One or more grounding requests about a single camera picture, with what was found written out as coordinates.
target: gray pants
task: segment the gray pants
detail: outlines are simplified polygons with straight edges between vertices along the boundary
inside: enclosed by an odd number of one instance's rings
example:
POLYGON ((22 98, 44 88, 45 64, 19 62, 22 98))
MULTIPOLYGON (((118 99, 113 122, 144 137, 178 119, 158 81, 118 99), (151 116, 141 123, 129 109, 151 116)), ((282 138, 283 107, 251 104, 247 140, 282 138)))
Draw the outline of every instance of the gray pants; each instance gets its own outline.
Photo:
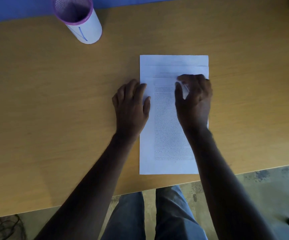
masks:
MULTIPOLYGON (((155 240, 207 240, 178 185, 156 189, 155 240)), ((142 192, 120 197, 101 240, 145 240, 142 192)))

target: concrete floor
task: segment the concrete floor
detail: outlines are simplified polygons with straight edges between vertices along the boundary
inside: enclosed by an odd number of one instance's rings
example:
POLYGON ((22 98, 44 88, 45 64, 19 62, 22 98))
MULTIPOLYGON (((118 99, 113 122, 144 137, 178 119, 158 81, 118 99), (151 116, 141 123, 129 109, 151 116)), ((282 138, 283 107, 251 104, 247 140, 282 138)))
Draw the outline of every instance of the concrete floor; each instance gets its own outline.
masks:
MULTIPOLYGON (((281 240, 289 240, 289 166, 237 175, 252 200, 266 217, 281 240)), ((197 220, 210 240, 217 239, 206 204, 201 182, 180 185, 185 198, 197 220)), ((156 224, 155 190, 143 192, 145 203, 145 231, 147 239, 154 239, 156 224)), ((118 203, 113 197, 104 221, 102 232, 118 203)), ((33 239, 58 207, 20 214, 26 228, 27 237, 33 239)))

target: table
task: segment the table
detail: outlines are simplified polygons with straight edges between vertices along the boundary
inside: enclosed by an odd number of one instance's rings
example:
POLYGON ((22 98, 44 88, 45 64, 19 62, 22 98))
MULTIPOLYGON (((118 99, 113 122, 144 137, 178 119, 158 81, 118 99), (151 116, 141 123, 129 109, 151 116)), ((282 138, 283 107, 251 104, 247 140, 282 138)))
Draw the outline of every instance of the table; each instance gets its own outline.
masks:
MULTIPOLYGON (((115 131, 111 97, 140 54, 209 55, 210 129, 234 173, 289 165, 289 0, 176 0, 97 10, 80 43, 53 16, 0 23, 0 216, 58 206, 115 131)), ((199 180, 139 175, 115 194, 199 180)))

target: pen holder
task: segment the pen holder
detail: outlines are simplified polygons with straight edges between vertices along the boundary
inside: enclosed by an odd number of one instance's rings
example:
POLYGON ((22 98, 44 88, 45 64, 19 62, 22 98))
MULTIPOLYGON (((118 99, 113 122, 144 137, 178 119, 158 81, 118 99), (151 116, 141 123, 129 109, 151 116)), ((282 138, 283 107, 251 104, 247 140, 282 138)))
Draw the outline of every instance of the pen holder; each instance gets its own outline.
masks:
POLYGON ((102 27, 92 0, 52 0, 54 14, 84 44, 97 42, 102 27))

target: white paper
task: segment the white paper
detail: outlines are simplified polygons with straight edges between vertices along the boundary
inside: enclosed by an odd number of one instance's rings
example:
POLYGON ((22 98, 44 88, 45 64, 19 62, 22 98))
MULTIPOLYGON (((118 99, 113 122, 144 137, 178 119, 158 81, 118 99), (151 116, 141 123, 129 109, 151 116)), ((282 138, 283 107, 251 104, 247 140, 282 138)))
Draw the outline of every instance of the white paper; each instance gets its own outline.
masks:
POLYGON ((182 74, 209 79, 208 56, 140 56, 140 82, 147 84, 144 99, 151 96, 149 119, 140 134, 140 174, 198 173, 174 105, 174 84, 182 74))
POLYGON ((66 26, 84 44, 93 44, 97 42, 102 35, 102 27, 94 9, 91 16, 83 24, 66 26))

